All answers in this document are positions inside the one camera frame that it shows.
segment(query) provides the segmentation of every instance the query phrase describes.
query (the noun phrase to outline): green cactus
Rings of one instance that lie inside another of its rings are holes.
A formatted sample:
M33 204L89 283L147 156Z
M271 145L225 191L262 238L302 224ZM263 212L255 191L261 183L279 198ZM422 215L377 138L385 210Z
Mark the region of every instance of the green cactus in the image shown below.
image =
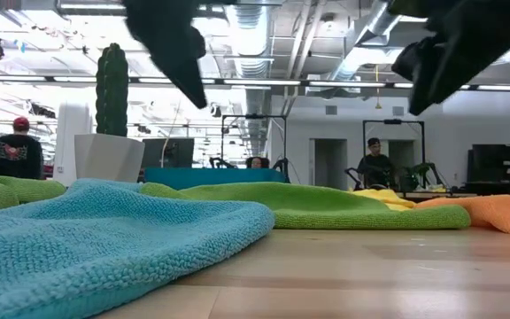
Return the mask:
M97 133L128 135L129 75L125 51L117 43L105 48L97 62Z

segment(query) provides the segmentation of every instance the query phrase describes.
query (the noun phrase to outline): towel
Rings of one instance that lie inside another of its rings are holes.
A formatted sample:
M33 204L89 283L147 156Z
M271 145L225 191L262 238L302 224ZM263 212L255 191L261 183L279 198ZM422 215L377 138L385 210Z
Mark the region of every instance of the towel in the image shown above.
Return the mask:
M261 204L78 181L58 198L0 210L0 318L99 314L225 260L273 224Z
M146 183L141 193L165 198L247 200L271 208L275 227L295 230L440 230L469 227L461 206L395 212L383 202L329 188L287 183L231 183L176 191Z
M474 198L436 198L418 204L418 208L460 205L471 216L472 226L495 228L510 234L510 195Z
M412 209L416 206L416 203L410 200L400 198L397 193L393 190L363 190L363 191L354 191L353 195L359 195L367 198L374 198L377 200L381 200L385 205L387 205L390 209L395 211L405 211Z
M0 209L55 198L66 188L55 181L37 181L0 176Z

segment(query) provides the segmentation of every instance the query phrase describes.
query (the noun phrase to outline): white planter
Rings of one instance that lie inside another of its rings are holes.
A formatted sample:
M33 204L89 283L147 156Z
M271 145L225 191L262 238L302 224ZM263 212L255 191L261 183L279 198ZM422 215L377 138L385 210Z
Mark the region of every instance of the white planter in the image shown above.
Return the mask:
M74 136L76 176L117 182L137 182L145 144L103 134Z

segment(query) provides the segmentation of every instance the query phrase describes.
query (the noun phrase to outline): man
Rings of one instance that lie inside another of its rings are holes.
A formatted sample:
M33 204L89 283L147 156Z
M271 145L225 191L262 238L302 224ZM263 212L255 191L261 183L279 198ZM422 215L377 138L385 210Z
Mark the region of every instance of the man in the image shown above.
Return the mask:
M367 146L371 151L361 159L358 165L359 179L364 187L382 185L390 187L393 184L393 165L385 155L381 154L381 141L379 138L369 138Z
M43 148L28 135L30 123L19 117L13 122L13 134L0 137L0 175L18 178L43 178Z

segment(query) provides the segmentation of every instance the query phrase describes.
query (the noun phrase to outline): baseball cap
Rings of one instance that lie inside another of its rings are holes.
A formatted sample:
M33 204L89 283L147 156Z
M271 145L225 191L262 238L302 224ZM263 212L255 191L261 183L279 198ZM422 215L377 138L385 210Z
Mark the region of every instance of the baseball cap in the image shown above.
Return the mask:
M28 131L31 127L28 119L26 117L18 117L13 121L13 129L19 132Z
M373 146L375 144L380 144L380 143L381 143L381 141L377 137L369 138L367 140L367 146Z

